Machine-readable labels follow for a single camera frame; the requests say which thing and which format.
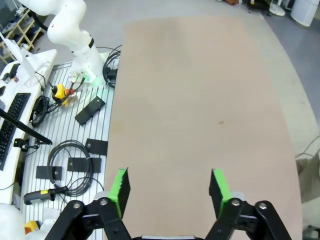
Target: white robot link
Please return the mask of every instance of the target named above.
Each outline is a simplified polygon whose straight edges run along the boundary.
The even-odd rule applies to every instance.
[[[55,15],[47,31],[48,38],[55,44],[67,46],[74,55],[70,75],[83,70],[102,76],[104,61],[99,55],[94,39],[80,30],[87,5],[83,0],[18,0],[21,4],[41,16]]]

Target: floor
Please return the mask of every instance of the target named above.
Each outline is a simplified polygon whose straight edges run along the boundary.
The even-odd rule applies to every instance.
[[[90,32],[96,46],[116,47],[125,40],[123,28],[132,21],[175,16],[239,17],[264,59],[281,104],[295,153],[319,134],[320,23],[310,29],[295,25],[288,17],[262,17],[249,14],[241,4],[231,6],[215,0],[85,0],[87,12],[81,28]],[[72,60],[65,46],[57,46],[45,35],[37,44],[39,51],[58,50],[57,64]],[[311,146],[311,154],[318,149]]]

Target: bolt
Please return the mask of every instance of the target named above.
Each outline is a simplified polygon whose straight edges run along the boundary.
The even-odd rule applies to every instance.
[[[231,203],[232,203],[233,206],[239,206],[240,205],[240,202],[237,199],[233,199],[231,201]]]
[[[102,206],[103,206],[103,205],[106,205],[107,203],[108,203],[107,200],[101,200],[101,201],[100,201],[100,205],[102,205]]]
[[[80,208],[80,207],[81,207],[80,203],[77,203],[77,202],[73,205],[73,208],[74,208],[74,209],[78,209],[78,208]]]
[[[267,205],[262,202],[259,204],[259,208],[261,208],[262,210],[265,210],[267,208]]]

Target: cardboard surface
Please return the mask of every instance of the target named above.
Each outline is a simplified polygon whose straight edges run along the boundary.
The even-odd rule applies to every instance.
[[[129,167],[131,237],[196,235],[215,221],[212,168],[231,191],[273,203],[292,239],[302,217],[294,152],[272,82],[237,18],[153,19],[125,28],[106,188]],[[248,239],[235,232],[232,239]]]

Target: keyboard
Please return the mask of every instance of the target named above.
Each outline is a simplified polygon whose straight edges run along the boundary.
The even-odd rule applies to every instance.
[[[17,93],[10,105],[8,114],[19,120],[28,102],[31,93]],[[8,122],[3,121],[0,129],[0,170],[2,171],[5,167],[5,162],[10,148],[13,147],[13,137],[15,135],[16,127]]]

